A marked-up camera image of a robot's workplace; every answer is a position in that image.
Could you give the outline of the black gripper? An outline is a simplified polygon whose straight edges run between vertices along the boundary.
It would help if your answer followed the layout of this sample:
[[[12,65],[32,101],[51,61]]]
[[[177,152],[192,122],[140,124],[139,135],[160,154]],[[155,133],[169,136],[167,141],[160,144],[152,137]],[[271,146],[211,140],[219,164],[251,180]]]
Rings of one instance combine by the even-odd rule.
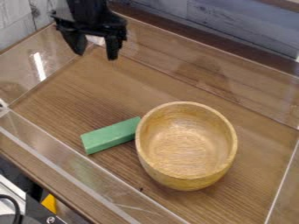
[[[117,39],[127,40],[127,20],[108,8],[108,0],[60,0],[51,16],[71,50],[79,56],[88,45],[85,35],[92,35],[105,38],[107,58],[117,58]]]

